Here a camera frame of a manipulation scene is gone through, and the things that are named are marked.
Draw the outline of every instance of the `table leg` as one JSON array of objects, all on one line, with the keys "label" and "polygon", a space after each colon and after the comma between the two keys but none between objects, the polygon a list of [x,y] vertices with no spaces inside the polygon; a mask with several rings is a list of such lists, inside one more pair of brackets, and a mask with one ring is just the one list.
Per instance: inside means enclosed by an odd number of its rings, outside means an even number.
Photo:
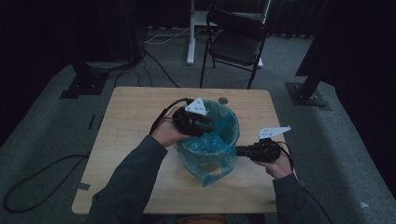
[{"label": "table leg", "polygon": [[195,14],[195,0],[191,0],[191,14],[190,14],[190,43],[189,43],[189,53],[187,55],[187,64],[192,65],[194,63],[194,51],[195,51],[195,37],[194,37],[194,14]]}]

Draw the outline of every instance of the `cable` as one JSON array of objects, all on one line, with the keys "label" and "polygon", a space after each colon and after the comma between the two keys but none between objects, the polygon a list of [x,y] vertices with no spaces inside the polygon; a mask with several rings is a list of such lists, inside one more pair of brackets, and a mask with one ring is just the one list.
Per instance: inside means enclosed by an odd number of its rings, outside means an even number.
[{"label": "cable", "polygon": [[149,54],[145,49],[144,51],[148,54],[148,56],[150,56],[160,67],[161,69],[165,72],[166,76],[175,84],[176,87],[179,88],[179,86],[176,84],[176,82],[168,75],[168,73],[165,71],[165,69],[163,68],[163,66],[157,61],[157,59],[155,59],[151,54]]},{"label": "cable", "polygon": [[[285,148],[281,148],[281,150],[289,157],[289,161],[290,161],[290,166],[291,166],[291,170],[293,170],[293,159],[291,158],[291,148],[289,147],[289,145],[285,142],[277,142],[278,144],[284,144],[286,145],[286,147],[289,150],[289,153],[286,151]],[[312,200],[314,200],[314,202],[318,205],[318,207],[320,208],[320,210],[322,211],[322,213],[325,215],[325,217],[329,220],[330,223],[332,223],[332,219],[330,218],[330,216],[327,214],[326,210],[324,210],[323,206],[320,204],[320,202],[314,197],[314,195],[312,195],[308,189],[306,189],[304,186],[301,186],[301,188],[306,192],[306,194],[308,194],[309,197],[311,197]]]},{"label": "cable", "polygon": [[140,85],[140,75],[139,75],[139,73],[136,72],[136,67],[134,68],[134,72],[135,72],[136,75],[137,75],[137,86],[138,86],[138,87],[142,87],[142,85]]},{"label": "cable", "polygon": [[[183,35],[184,33],[186,33],[186,32],[189,31],[189,30],[190,30],[190,28],[184,30],[183,32],[181,32],[181,33],[178,34],[178,35],[155,35],[155,36],[152,37],[151,39],[145,41],[145,44],[152,44],[152,45],[161,45],[161,44],[165,44],[165,43],[167,43],[167,42],[169,42],[169,41],[175,39],[176,37],[178,37],[178,36],[180,36],[180,35]],[[165,40],[165,41],[163,41],[163,42],[160,42],[160,43],[151,43],[151,42],[149,42],[149,41],[151,41],[151,40],[153,40],[153,39],[155,39],[155,38],[157,38],[157,37],[160,37],[160,36],[172,36],[172,37],[169,38],[169,39],[167,39],[167,40]]]},{"label": "cable", "polygon": [[[12,187],[7,191],[7,193],[6,193],[6,195],[5,195],[4,199],[3,199],[3,207],[4,207],[4,209],[5,209],[6,211],[8,211],[9,213],[24,213],[24,212],[31,211],[31,210],[37,208],[38,206],[40,206],[41,204],[43,204],[44,202],[46,202],[46,201],[47,201],[47,200],[59,189],[59,187],[64,183],[64,181],[66,181],[66,179],[73,173],[73,171],[74,171],[84,160],[86,160],[86,159],[88,159],[88,158],[90,157],[90,154],[91,154],[91,152],[89,152],[89,153],[87,153],[87,154],[85,154],[85,155],[71,155],[71,156],[66,156],[66,157],[60,158],[59,160],[54,161],[54,162],[51,163],[50,165],[47,165],[46,167],[42,168],[41,170],[39,170],[39,171],[36,172],[35,174],[30,175],[30,176],[24,178],[23,180],[21,180],[20,182],[18,182],[18,183],[15,184],[14,186],[12,186]],[[26,183],[27,181],[29,181],[29,180],[33,179],[34,177],[36,177],[37,175],[43,173],[44,171],[46,171],[47,169],[49,169],[52,165],[54,165],[54,164],[56,164],[56,163],[58,163],[58,162],[60,162],[60,161],[64,161],[64,160],[71,159],[71,158],[75,158],[75,157],[77,157],[77,158],[81,157],[81,159],[80,159],[80,160],[76,163],[76,165],[70,170],[70,172],[64,177],[64,179],[55,187],[55,189],[54,189],[50,194],[48,194],[41,202],[39,202],[39,203],[37,203],[37,204],[35,204],[35,205],[31,206],[31,207],[24,208],[24,209],[19,209],[19,210],[13,209],[13,208],[10,208],[10,207],[9,207],[9,205],[8,205],[8,197],[15,191],[15,189],[16,189],[17,187],[23,185],[23,184]]]},{"label": "cable", "polygon": [[154,122],[151,125],[151,128],[149,130],[149,134],[152,134],[154,130],[157,128],[158,124],[160,121],[163,119],[163,116],[165,116],[166,112],[168,112],[169,109],[171,109],[174,105],[177,105],[180,102],[185,101],[188,105],[193,101],[191,98],[181,98],[176,101],[174,101],[172,104],[170,104],[168,107],[166,107],[163,112],[154,120]]},{"label": "cable", "polygon": [[131,68],[132,68],[132,67],[127,67],[127,68],[125,68],[125,69],[123,69],[123,70],[117,75],[116,80],[114,80],[113,89],[116,89],[116,87],[117,87],[117,81],[119,80],[119,78],[121,77],[121,75],[122,75],[126,70],[129,70],[129,69],[131,69]]},{"label": "cable", "polygon": [[318,205],[318,207],[320,208],[320,210],[322,211],[322,213],[324,214],[324,216],[329,220],[329,222],[330,222],[331,224],[333,224],[332,219],[330,218],[329,214],[327,214],[326,210],[324,210],[323,206],[322,206],[322,205],[319,203],[319,201],[314,197],[314,195],[312,195],[312,194],[308,191],[308,189],[306,189],[305,187],[301,187],[301,188],[306,192],[306,194],[309,195],[309,197],[312,198],[312,200],[314,200],[314,202]]},{"label": "cable", "polygon": [[144,63],[144,65],[143,65],[143,70],[145,70],[145,71],[148,73],[149,83],[150,83],[151,87],[154,87],[154,86],[152,85],[151,74],[150,74],[149,71],[146,69],[146,61],[143,60],[143,63]]}]

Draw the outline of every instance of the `stand base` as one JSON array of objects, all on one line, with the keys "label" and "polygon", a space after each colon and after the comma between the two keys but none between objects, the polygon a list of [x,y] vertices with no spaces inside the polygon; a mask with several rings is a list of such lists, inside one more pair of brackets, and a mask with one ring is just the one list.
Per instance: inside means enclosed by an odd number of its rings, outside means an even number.
[{"label": "stand base", "polygon": [[60,99],[77,99],[80,95],[100,95],[105,86],[108,73],[93,74],[90,86],[79,86],[78,77],[75,77],[67,91],[63,91]]},{"label": "stand base", "polygon": [[320,95],[318,90],[312,94],[309,99],[301,99],[300,98],[300,89],[303,86],[303,83],[297,82],[286,82],[286,87],[288,88],[291,100],[295,105],[310,105],[317,106],[320,110],[323,111],[332,111],[327,101],[324,101]]}]

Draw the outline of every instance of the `chair leg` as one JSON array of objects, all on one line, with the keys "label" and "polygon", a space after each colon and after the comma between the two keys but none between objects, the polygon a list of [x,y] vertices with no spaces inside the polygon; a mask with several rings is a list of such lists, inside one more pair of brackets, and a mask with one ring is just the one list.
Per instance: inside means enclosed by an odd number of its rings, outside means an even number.
[{"label": "chair leg", "polygon": [[204,82],[204,73],[205,73],[206,57],[207,57],[207,50],[208,50],[208,48],[209,48],[209,40],[206,41],[204,62],[203,62],[203,64],[202,64],[201,81],[200,81],[200,83],[199,83],[199,88],[202,88],[202,83]]},{"label": "chair leg", "polygon": [[250,75],[250,80],[248,81],[248,84],[247,84],[247,89],[248,89],[248,90],[250,90],[251,82],[252,82],[253,79],[256,77],[256,72],[257,72],[258,64],[259,64],[259,60],[256,60],[256,62],[255,62],[254,65],[253,65],[253,70],[252,70],[251,75]]},{"label": "chair leg", "polygon": [[216,68],[215,57],[213,57],[213,56],[212,56],[212,63],[213,63],[213,67]]}]

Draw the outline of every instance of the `gray carpet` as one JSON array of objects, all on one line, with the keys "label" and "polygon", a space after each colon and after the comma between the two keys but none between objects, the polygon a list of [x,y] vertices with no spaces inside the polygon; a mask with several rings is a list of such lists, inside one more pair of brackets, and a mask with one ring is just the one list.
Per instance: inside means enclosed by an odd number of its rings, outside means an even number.
[{"label": "gray carpet", "polygon": [[[179,30],[150,31],[149,35],[179,33]],[[187,38],[164,44],[145,46],[179,87],[197,88],[205,45],[197,41],[195,61],[186,64]],[[396,223],[396,202],[370,159],[364,144],[337,99],[332,86],[320,83],[318,90],[332,111],[293,105],[286,82],[304,82],[295,77],[312,39],[269,36],[264,46],[260,69],[252,83],[253,90],[268,90],[281,125],[292,130],[285,133],[292,150],[295,169],[309,191],[323,205],[334,223]],[[91,63],[111,67],[114,63]],[[219,64],[207,65],[205,88],[245,89],[248,73]],[[75,76],[69,65],[59,72],[35,101],[29,113],[0,149],[0,199],[8,188],[51,162],[71,154],[85,154],[92,149],[101,117],[106,112],[115,79],[107,79],[103,93],[79,96],[75,100],[59,99]],[[148,55],[136,69],[123,73],[117,86],[174,87],[161,67]],[[95,116],[90,128],[92,116]],[[62,161],[44,174],[17,188],[10,205],[21,209],[39,202],[52,190],[79,159]],[[84,172],[84,161],[38,208],[10,214],[3,207],[0,223],[82,223],[85,216],[71,211],[76,185]],[[267,214],[268,223],[276,223],[275,214]]]}]

